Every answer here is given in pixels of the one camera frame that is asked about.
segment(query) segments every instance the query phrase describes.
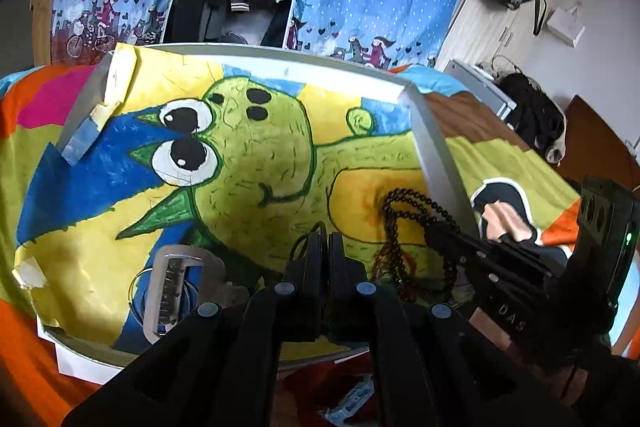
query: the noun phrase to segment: painting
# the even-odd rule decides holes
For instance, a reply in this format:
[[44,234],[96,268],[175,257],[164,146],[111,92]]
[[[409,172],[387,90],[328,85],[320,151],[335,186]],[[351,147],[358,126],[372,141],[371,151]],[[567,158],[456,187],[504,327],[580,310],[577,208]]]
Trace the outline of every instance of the painting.
[[[17,262],[34,257],[48,283],[31,292],[36,309],[69,334],[117,343],[127,287],[163,245],[207,248],[252,292],[323,221],[370,269],[386,193],[427,192],[406,107],[136,53],[124,106],[74,167],[46,150],[18,226]],[[399,232],[417,275],[439,277],[419,226]]]

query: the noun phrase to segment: cartoon dinosaur painting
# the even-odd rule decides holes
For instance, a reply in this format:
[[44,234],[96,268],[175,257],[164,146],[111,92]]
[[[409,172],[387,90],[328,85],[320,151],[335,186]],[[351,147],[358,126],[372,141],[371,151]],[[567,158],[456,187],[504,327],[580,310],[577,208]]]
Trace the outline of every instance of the cartoon dinosaur painting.
[[[354,107],[346,115],[353,136],[316,145],[300,100],[245,76],[217,81],[201,100],[172,100],[137,118],[182,134],[130,152],[175,190],[118,238],[194,221],[191,242],[222,257],[236,283],[282,272],[296,239],[316,222],[338,229],[332,209],[340,205],[332,198],[342,176],[368,169],[422,175],[411,131],[369,136],[372,116]],[[369,265],[383,238],[341,232],[346,253]]]

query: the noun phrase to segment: wooden cabinet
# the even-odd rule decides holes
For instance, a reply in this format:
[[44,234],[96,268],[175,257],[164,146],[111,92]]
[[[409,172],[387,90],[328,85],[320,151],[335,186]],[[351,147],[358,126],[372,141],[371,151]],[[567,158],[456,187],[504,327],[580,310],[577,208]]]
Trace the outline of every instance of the wooden cabinet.
[[51,24],[53,0],[31,0],[31,46],[33,65],[51,63]]
[[640,166],[611,127],[580,96],[564,111],[566,155],[554,170],[579,184],[585,176],[613,180],[629,190],[640,185]]
[[436,69],[444,71],[452,58],[479,64],[498,54],[522,64],[536,39],[534,4],[531,1],[519,10],[509,10],[493,0],[464,0],[442,45]]

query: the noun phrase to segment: pink clothing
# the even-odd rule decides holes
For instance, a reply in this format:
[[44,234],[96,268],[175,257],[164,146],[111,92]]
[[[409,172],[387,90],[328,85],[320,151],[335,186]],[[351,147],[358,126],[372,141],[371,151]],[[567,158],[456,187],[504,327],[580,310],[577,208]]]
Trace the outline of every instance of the pink clothing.
[[382,44],[371,47],[371,55],[369,58],[369,64],[377,68],[381,68],[382,64],[386,60],[385,51],[382,48]]
[[287,33],[287,48],[290,50],[298,48],[298,29],[295,24],[289,26],[289,33]]
[[102,4],[102,12],[98,14],[98,19],[100,22],[105,25],[109,25],[111,23],[111,14],[113,13],[113,6],[110,2],[106,2]]

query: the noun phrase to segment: wooden desk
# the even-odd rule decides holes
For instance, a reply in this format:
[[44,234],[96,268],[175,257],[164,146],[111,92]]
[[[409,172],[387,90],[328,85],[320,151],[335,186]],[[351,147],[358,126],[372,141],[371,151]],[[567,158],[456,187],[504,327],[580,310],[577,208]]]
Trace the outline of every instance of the wooden desk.
[[636,159],[589,104],[576,95],[565,115],[566,156],[560,165],[553,166],[558,174],[580,185],[586,175],[608,178],[629,190],[640,185]]

